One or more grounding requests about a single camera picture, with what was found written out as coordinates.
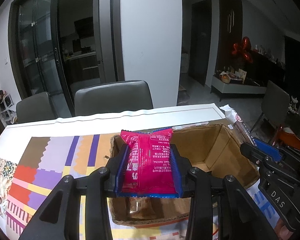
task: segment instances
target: dining chair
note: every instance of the dining chair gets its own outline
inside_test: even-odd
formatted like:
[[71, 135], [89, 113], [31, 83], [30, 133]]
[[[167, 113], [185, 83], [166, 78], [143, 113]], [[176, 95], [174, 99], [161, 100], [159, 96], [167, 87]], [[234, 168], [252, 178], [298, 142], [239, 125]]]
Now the dining chair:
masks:
[[262, 113], [251, 128], [250, 132], [252, 132], [252, 130], [256, 127], [262, 116], [265, 115], [269, 122], [277, 127], [274, 135], [276, 137], [280, 127], [284, 125], [289, 103], [289, 94], [269, 80], [265, 96], [261, 103]]
[[80, 89], [74, 96], [76, 116], [153, 109], [145, 81], [121, 81]]
[[57, 118], [47, 92], [42, 92], [17, 103], [17, 122], [38, 122]]

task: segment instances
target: chair backrest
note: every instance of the chair backrest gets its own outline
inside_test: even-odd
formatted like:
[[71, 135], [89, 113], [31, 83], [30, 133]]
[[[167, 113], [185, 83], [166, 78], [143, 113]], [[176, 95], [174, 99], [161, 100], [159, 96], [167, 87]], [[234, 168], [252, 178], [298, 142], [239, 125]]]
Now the chair backrest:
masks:
[[47, 92], [42, 92], [17, 103], [18, 123], [54, 120], [57, 118]]
[[122, 81], [80, 89], [74, 96], [76, 116], [153, 109], [145, 81]]
[[269, 121], [277, 126], [284, 124], [289, 103], [289, 94], [269, 80], [261, 103], [261, 110]]

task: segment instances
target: transparent plastic wrapper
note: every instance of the transparent plastic wrapper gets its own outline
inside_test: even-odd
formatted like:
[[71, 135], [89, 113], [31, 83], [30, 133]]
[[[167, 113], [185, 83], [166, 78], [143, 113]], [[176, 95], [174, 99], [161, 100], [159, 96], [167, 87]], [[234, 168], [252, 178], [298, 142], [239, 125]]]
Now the transparent plastic wrapper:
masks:
[[220, 109], [225, 111], [226, 119], [232, 124], [233, 128], [235, 129], [240, 143], [247, 142], [251, 143], [254, 146], [257, 146], [248, 128], [241, 120], [237, 112], [229, 105], [221, 106]]
[[149, 197], [127, 197], [128, 216], [134, 219], [156, 219]]
[[121, 131], [129, 146], [121, 196], [178, 197], [170, 166], [172, 129], [153, 133]]

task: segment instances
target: open cardboard box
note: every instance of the open cardboard box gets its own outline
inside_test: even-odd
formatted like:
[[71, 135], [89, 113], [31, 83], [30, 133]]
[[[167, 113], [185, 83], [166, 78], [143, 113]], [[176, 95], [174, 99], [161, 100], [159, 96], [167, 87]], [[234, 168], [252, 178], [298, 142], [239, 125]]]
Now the open cardboard box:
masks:
[[[124, 141], [119, 135], [112, 140], [111, 157], [116, 156]], [[248, 188], [258, 179], [256, 167], [240, 153], [240, 144], [234, 133], [223, 124], [209, 124], [175, 130], [171, 143], [181, 156], [187, 157], [193, 166], [212, 171], [215, 177], [234, 175], [242, 186]], [[157, 219], [136, 220], [128, 216], [124, 197], [109, 201], [113, 222], [119, 225], [157, 224], [189, 216], [190, 198], [151, 198]]]

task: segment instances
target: metal screw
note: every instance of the metal screw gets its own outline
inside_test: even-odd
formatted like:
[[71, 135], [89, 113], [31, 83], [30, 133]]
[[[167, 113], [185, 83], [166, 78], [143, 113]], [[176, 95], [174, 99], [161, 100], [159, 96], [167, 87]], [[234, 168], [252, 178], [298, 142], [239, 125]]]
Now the metal screw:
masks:
[[191, 171], [193, 174], [198, 173], [199, 170], [200, 170], [200, 169], [197, 168], [197, 167], [191, 167], [191, 168], [190, 168], [190, 171]]
[[235, 180], [235, 177], [233, 175], [227, 175], [226, 176], [226, 179], [230, 182], [234, 181]]
[[63, 177], [64, 182], [69, 182], [70, 180], [71, 180], [70, 175], [66, 175], [66, 176]]
[[101, 173], [101, 174], [106, 173], [107, 171], [108, 171], [108, 168], [107, 168], [107, 167], [100, 167], [100, 168], [98, 169], [98, 172]]

